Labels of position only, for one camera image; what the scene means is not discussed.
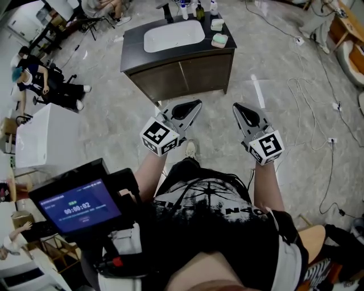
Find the black faucet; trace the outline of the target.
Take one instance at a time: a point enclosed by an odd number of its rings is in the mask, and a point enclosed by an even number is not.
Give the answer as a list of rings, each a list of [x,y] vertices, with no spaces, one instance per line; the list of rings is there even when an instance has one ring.
[[[169,9],[169,0],[155,0],[156,9],[162,9],[164,12],[164,18],[168,24],[173,23],[173,17]]]

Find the person's left forearm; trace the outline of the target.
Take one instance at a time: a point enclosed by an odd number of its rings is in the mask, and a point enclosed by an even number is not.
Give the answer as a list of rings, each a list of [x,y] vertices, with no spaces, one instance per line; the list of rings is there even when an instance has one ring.
[[[135,172],[135,179],[139,187],[139,196],[142,202],[150,202],[156,193],[167,155],[157,156],[149,152],[144,158],[138,170]]]

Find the black chest-mounted monitor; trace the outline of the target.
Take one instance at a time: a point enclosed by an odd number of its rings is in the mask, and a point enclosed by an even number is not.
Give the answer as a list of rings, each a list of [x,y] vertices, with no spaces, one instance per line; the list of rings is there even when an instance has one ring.
[[[36,186],[29,198],[59,234],[74,237],[131,227],[138,194],[130,168],[110,173],[97,159]]]

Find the black folding chair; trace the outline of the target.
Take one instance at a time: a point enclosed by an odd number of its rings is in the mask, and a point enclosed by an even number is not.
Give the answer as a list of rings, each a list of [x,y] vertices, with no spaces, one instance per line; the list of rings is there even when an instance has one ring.
[[[88,32],[90,32],[94,41],[97,40],[94,34],[97,31],[96,25],[101,22],[107,22],[111,28],[115,29],[115,25],[112,24],[112,22],[105,16],[78,20],[78,24],[80,25],[80,28],[84,32],[84,34],[86,35]]]

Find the black vanity cabinet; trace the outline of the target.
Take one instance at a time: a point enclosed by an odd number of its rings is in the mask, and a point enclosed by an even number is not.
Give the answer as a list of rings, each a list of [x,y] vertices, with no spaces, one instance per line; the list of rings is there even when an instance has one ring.
[[[192,14],[188,20],[197,20]],[[221,34],[227,35],[225,48],[211,45],[216,31],[215,19],[205,13],[200,22],[205,39],[200,43],[148,53],[144,50],[144,34],[153,28],[168,25],[165,19],[150,22],[124,33],[120,71],[154,104],[191,94],[222,90],[227,92],[237,45],[226,24]],[[184,21],[176,16],[173,23]]]

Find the person's black printed shirt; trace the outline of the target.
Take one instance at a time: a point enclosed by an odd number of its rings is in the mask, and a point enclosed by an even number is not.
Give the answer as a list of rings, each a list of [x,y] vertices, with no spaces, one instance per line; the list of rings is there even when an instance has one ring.
[[[271,291],[278,259],[274,222],[251,203],[237,176],[202,168],[200,178],[165,180],[143,205],[143,252],[151,270],[144,291],[164,291],[198,253],[221,253],[241,283]]]

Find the person's right forearm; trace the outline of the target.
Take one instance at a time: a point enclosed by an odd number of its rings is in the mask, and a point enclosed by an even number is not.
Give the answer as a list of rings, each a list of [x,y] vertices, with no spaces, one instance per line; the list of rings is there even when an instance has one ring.
[[[276,178],[274,163],[256,163],[254,178],[254,205],[266,212],[266,208],[284,211],[283,199]]]

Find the wooden table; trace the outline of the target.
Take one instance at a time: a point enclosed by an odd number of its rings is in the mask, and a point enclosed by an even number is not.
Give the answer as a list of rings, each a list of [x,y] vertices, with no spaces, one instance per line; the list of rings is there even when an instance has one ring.
[[[333,52],[347,40],[351,40],[357,45],[364,45],[364,27],[359,23],[358,19],[350,11],[350,9],[341,2],[341,0],[338,0],[338,5],[344,10],[348,17],[340,18],[335,16],[330,26],[329,36],[335,43]]]

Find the dark glass pump bottle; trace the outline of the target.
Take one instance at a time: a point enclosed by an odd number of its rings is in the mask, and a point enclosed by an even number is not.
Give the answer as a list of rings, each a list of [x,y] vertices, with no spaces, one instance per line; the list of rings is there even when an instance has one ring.
[[[196,5],[195,11],[196,11],[196,19],[198,21],[201,21],[201,22],[204,21],[204,19],[205,19],[205,11],[204,11],[204,8],[201,5],[200,0],[197,1],[197,5]]]

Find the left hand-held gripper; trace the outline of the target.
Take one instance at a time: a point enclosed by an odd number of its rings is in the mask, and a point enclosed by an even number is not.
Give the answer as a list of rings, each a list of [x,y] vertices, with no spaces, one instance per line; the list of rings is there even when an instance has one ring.
[[[166,155],[186,141],[185,131],[201,109],[200,99],[170,102],[147,121],[140,132],[142,144],[157,156]]]

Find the black office chair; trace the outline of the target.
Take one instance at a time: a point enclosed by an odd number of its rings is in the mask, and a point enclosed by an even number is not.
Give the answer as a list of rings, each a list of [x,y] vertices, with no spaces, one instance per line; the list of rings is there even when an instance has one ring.
[[[35,95],[32,99],[33,104],[47,105],[49,103],[54,103],[70,110],[76,110],[76,106],[66,106],[64,104],[64,100],[68,99],[69,94],[62,93],[60,90],[64,87],[65,84],[71,84],[73,79],[77,78],[77,74],[73,74],[70,76],[70,78],[65,80],[63,71],[58,68],[54,63],[51,63],[47,70],[49,91],[47,94],[41,93]]]

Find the person's bare neck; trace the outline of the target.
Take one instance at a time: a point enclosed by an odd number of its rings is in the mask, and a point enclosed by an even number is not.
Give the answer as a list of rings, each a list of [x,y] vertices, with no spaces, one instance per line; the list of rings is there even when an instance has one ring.
[[[165,291],[260,290],[245,287],[221,253],[200,252],[171,276]]]

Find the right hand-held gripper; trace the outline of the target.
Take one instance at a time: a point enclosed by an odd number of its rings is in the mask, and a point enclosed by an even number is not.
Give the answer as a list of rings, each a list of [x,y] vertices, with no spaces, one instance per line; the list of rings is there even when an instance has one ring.
[[[280,133],[274,130],[261,109],[236,102],[233,114],[244,135],[242,145],[260,165],[271,163],[282,154],[284,144]]]

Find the grey shoulder bag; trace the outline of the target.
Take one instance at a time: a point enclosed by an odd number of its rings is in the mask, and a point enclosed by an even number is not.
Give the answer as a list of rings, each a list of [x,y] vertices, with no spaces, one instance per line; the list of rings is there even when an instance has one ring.
[[[284,211],[267,210],[278,233],[278,259],[271,291],[296,291],[307,271],[308,251],[291,216]]]

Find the white sink basin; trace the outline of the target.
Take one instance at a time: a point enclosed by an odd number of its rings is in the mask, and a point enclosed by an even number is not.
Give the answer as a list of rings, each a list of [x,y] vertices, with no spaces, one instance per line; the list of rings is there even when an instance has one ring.
[[[201,23],[184,20],[148,30],[144,34],[144,50],[148,53],[200,43],[205,39]]]

